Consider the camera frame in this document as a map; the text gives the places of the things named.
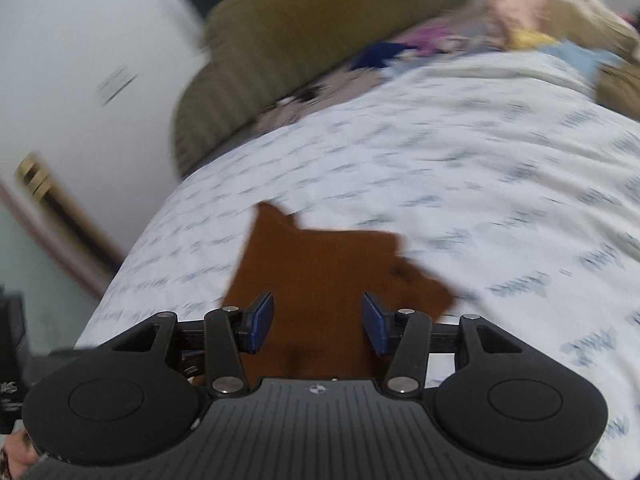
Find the left hand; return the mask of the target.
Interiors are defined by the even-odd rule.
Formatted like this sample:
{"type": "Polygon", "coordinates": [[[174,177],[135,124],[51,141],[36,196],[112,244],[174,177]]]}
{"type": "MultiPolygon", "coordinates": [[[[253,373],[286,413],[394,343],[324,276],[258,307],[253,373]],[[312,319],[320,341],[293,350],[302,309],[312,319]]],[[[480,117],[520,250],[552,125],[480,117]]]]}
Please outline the left hand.
{"type": "Polygon", "coordinates": [[[34,466],[39,453],[26,430],[21,428],[10,434],[1,447],[1,479],[16,480],[34,466]]]}

